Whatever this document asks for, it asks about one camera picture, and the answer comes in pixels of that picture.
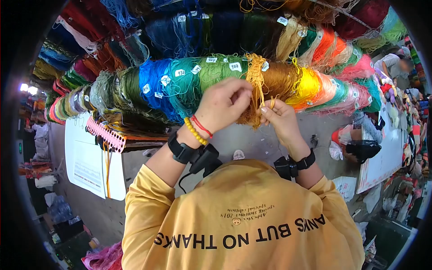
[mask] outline pink fabric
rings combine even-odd
[[[121,249],[121,241],[104,248],[99,253],[87,252],[84,258],[81,258],[84,266],[88,270],[121,270],[121,258],[123,250]]]

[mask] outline white table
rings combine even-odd
[[[106,169],[105,169],[105,155],[99,145],[95,146],[95,136],[86,132],[85,127],[90,114],[88,112],[80,114],[77,119],[66,120],[65,135],[64,135],[64,151],[66,160],[66,172],[69,181],[79,187],[87,189],[98,196],[105,199],[108,196],[106,187]],[[89,147],[85,149],[86,154],[90,154],[95,164],[99,165],[102,169],[103,183],[104,183],[104,193],[98,194],[91,188],[87,187],[80,181],[77,181],[73,175],[73,167],[76,158],[77,147],[82,147],[83,143],[87,143]],[[123,156],[120,153],[112,153],[111,164],[109,170],[109,186],[110,195],[112,199],[124,200],[126,197],[126,187],[124,181],[124,171],[123,171]]]
[[[401,129],[393,127],[387,114],[391,107],[390,102],[381,106],[381,116],[385,121],[384,139],[381,150],[373,158],[367,159],[360,166],[360,178],[357,186],[357,194],[374,187],[393,175],[402,167],[404,134]],[[372,137],[362,130],[363,140],[372,140]]]

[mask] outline paper sheet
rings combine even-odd
[[[99,145],[74,141],[74,151],[74,184],[105,199],[101,159],[95,158],[95,155],[102,154],[101,148]]]

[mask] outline light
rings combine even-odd
[[[29,86],[28,85],[26,85],[25,83],[23,83],[23,84],[21,84],[21,88],[20,88],[20,90],[21,91],[26,91],[27,92],[27,89],[29,88]]]
[[[32,95],[36,95],[38,93],[38,89],[34,86],[31,86],[28,88],[27,92],[29,92]]]

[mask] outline right hand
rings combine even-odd
[[[276,135],[280,143],[288,150],[289,155],[296,161],[309,156],[310,149],[302,135],[300,134],[294,108],[283,101],[276,99],[272,110],[270,110],[271,100],[264,102],[265,107],[261,107],[257,113],[261,113],[261,123],[274,126]]]

